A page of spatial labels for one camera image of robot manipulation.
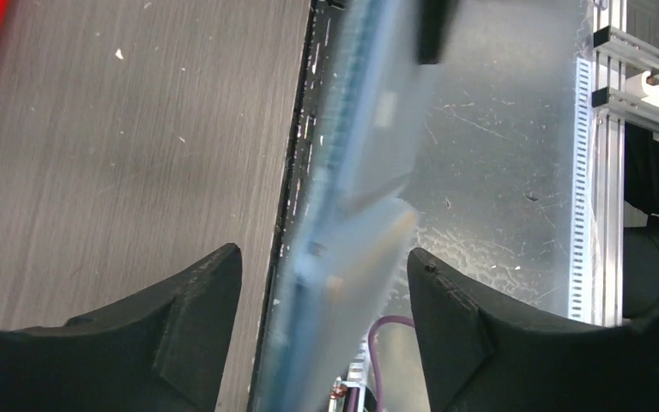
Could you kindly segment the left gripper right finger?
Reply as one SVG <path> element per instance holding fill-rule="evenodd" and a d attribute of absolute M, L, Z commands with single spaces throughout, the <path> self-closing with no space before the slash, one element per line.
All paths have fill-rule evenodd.
<path fill-rule="evenodd" d="M 434 411 L 659 411 L 659 313 L 616 327 L 516 300 L 422 248 L 408 255 Z"/>

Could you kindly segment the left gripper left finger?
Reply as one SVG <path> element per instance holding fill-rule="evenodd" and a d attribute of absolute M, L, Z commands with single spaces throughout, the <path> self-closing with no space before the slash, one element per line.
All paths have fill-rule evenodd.
<path fill-rule="evenodd" d="M 242 286 L 228 243 L 60 327 L 0 330 L 0 411 L 212 411 Z"/>

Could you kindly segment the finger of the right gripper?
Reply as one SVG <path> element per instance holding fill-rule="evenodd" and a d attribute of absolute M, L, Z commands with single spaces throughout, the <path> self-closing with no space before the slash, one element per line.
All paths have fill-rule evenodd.
<path fill-rule="evenodd" d="M 417 62 L 439 64 L 456 18 L 460 0 L 420 0 L 417 37 Z"/>

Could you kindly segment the blue leather card holder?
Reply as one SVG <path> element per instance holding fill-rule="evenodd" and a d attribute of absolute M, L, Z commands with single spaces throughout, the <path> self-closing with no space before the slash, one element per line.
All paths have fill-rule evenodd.
<path fill-rule="evenodd" d="M 269 339 L 258 411 L 273 411 L 293 308 L 290 266 L 302 235 L 387 198 L 401 199 L 439 64 L 417 62 L 419 1 L 352 1 L 337 27 L 332 77 L 321 103 L 310 182 L 281 267 L 281 308 Z"/>

